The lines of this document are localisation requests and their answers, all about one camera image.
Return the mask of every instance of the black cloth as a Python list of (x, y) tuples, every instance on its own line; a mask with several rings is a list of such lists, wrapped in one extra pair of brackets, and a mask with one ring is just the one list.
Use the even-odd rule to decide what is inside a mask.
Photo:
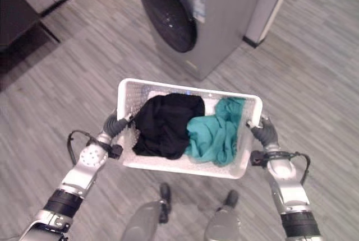
[(151, 98), (134, 119), (141, 132), (134, 152), (142, 156), (180, 158), (189, 144), (187, 123), (203, 116), (204, 110), (200, 96), (168, 94)]

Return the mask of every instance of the robotic hand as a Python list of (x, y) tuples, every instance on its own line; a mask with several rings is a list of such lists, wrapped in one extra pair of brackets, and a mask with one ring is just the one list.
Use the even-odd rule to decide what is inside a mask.
[[(74, 167), (67, 173), (44, 208), (36, 214), (34, 221), (26, 228), (19, 241), (67, 240), (63, 234), (71, 227), (73, 217), (95, 183), (97, 174), (103, 169), (109, 157), (120, 156), (122, 148), (118, 145), (111, 146), (111, 142), (129, 121), (129, 117), (117, 120), (116, 114), (112, 114), (96, 138), (84, 133), (90, 137), (90, 141), (81, 151), (80, 160), (76, 162), (75, 157), (71, 156)], [(81, 131), (73, 131), (69, 135), (69, 151), (72, 151), (71, 136), (74, 132)]]
[[(275, 127), (267, 117), (261, 117), (262, 127), (248, 126), (254, 137), (261, 142), (264, 151), (253, 151), (251, 163), (266, 170), (274, 203), (286, 231), (286, 241), (322, 241), (317, 223), (312, 214), (307, 194), (303, 188), (310, 159), (306, 154), (281, 151)], [(296, 168), (291, 162), (295, 156), (304, 156), (307, 168), (298, 181)]]

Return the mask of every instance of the teal cloth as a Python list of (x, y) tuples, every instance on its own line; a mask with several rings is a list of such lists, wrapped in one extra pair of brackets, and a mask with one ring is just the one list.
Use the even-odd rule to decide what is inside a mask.
[(185, 154), (218, 166), (231, 163), (236, 155), (244, 104), (242, 98), (222, 98), (215, 107), (215, 115), (192, 118), (187, 125), (190, 144)]

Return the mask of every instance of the wooden floor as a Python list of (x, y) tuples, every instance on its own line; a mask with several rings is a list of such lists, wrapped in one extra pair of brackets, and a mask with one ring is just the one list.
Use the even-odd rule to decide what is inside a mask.
[[(20, 234), (70, 169), (68, 133), (97, 133), (119, 82), (136, 77), (259, 95), (283, 147), (312, 158), (305, 189), (325, 240), (358, 240), (359, 0), (285, 0), (259, 48), (243, 44), (201, 82), (161, 62), (140, 0), (69, 0), (44, 22), (61, 44), (34, 29), (2, 57), (0, 238)], [(71, 240), (119, 240), (163, 181), (173, 213), (155, 240), (202, 240), (230, 189), (241, 194), (242, 240), (284, 240), (261, 169), (226, 180), (116, 161), (76, 215)]]

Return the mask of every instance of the white plastic basket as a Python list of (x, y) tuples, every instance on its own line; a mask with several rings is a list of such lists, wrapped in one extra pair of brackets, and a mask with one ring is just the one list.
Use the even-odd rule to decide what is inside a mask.
[(163, 157), (137, 156), (132, 148), (137, 142), (139, 131), (135, 129), (135, 126), (131, 126), (131, 128), (125, 129), (124, 137), (121, 137), (123, 164), (132, 168), (207, 175), (218, 178), (238, 179), (242, 177), (247, 168), (253, 142), (252, 133), (246, 127), (246, 122), (251, 120), (254, 125), (259, 124), (263, 107), (261, 99), (255, 95), (204, 90), (127, 78), (121, 81), (118, 87), (117, 119), (126, 117), (130, 113), (135, 115), (148, 99), (156, 95), (165, 95), (172, 92), (201, 96), (205, 103), (206, 115), (214, 114), (215, 105), (223, 97), (246, 99), (238, 128), (237, 154), (234, 161), (227, 166), (218, 167), (211, 162), (196, 163), (193, 158), (187, 155), (183, 155), (178, 160), (168, 160)]

